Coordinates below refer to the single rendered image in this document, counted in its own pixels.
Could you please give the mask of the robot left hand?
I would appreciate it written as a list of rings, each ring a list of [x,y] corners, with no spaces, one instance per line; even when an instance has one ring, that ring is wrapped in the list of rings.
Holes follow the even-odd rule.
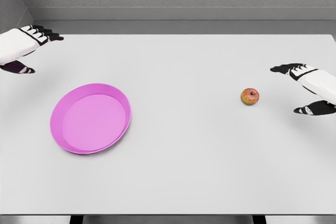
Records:
[[[64,37],[41,25],[13,28],[0,34],[0,69],[15,74],[32,74],[35,70],[19,61],[39,47]]]

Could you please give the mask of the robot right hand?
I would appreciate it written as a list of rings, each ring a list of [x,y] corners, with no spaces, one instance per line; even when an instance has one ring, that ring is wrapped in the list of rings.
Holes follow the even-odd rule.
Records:
[[[294,109],[294,113],[312,116],[336,113],[336,76],[304,63],[274,66],[270,71],[291,77],[306,90],[321,98],[320,101]]]

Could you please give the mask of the red yellow apple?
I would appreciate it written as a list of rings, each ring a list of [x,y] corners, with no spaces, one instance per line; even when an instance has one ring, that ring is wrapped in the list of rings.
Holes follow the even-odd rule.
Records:
[[[240,94],[240,99],[245,105],[254,105],[259,101],[259,92],[254,88],[246,88]]]

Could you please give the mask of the pink round plate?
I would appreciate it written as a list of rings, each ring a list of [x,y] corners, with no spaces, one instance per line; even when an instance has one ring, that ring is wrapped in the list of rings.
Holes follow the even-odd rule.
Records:
[[[50,132],[64,150],[93,154],[115,144],[127,131],[131,105],[118,88],[92,83],[75,88],[56,104]]]

